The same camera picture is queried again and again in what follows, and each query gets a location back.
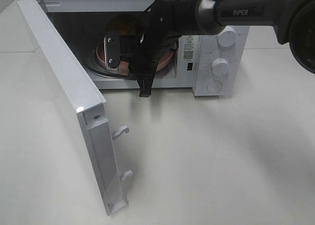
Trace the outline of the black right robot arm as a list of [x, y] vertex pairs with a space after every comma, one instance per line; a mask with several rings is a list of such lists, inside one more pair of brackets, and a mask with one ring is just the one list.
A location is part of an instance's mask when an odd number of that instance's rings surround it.
[[288, 43], [296, 61], [315, 70], [315, 0], [155, 0], [149, 24], [136, 37], [125, 35], [126, 56], [140, 88], [151, 95], [157, 65], [183, 35], [216, 35], [226, 26], [271, 26], [279, 44]]

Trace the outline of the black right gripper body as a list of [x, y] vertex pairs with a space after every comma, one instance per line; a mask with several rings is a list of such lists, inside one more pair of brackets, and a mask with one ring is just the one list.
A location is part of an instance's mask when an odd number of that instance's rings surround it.
[[158, 0], [150, 11], [149, 25], [141, 35], [121, 35], [120, 55], [129, 61], [140, 97], [151, 95], [160, 59], [180, 37], [174, 32], [175, 0]]

